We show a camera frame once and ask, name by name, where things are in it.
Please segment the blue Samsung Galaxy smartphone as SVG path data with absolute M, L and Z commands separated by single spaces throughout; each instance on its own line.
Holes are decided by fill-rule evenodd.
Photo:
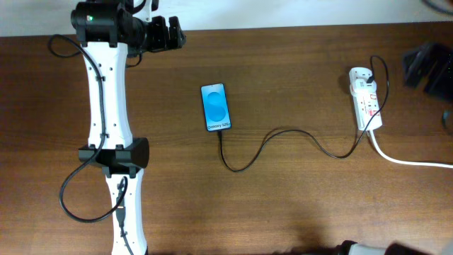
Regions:
M 210 84 L 200 88 L 205 123 L 208 132 L 231 128 L 227 95 L 223 84 Z

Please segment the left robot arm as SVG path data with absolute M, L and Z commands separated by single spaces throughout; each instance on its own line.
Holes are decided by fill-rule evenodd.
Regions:
M 149 1 L 81 1 L 71 24 L 88 75 L 91 127 L 79 158 L 101 168 L 110 193 L 113 254 L 147 254 L 141 190 L 149 142 L 132 135 L 125 89 L 127 58 L 181 48 L 186 37 L 177 17 L 151 16 Z

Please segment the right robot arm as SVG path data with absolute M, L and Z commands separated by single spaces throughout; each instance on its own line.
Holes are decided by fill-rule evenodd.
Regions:
M 383 64 L 386 79 L 386 93 L 383 103 L 377 100 L 377 82 L 374 70 L 374 60 Z M 452 49 L 439 43 L 428 43 L 403 56 L 403 82 L 406 86 L 417 87 L 422 79 L 427 78 L 423 91 L 448 101 L 452 100 Z M 385 60 L 372 55 L 369 67 L 354 67 L 349 71 L 350 93 L 355 108 L 355 117 L 359 138 L 365 135 L 370 139 L 378 154 L 386 160 L 406 166 L 431 166 L 451 169 L 451 164 L 404 161 L 385 154 L 379 147 L 374 131 L 383 125 L 382 110 L 389 98 L 389 68 Z M 337 254 L 346 255 L 425 255 L 424 252 L 409 246 L 394 242 L 387 248 L 370 247 L 353 241 L 344 241 L 337 246 Z

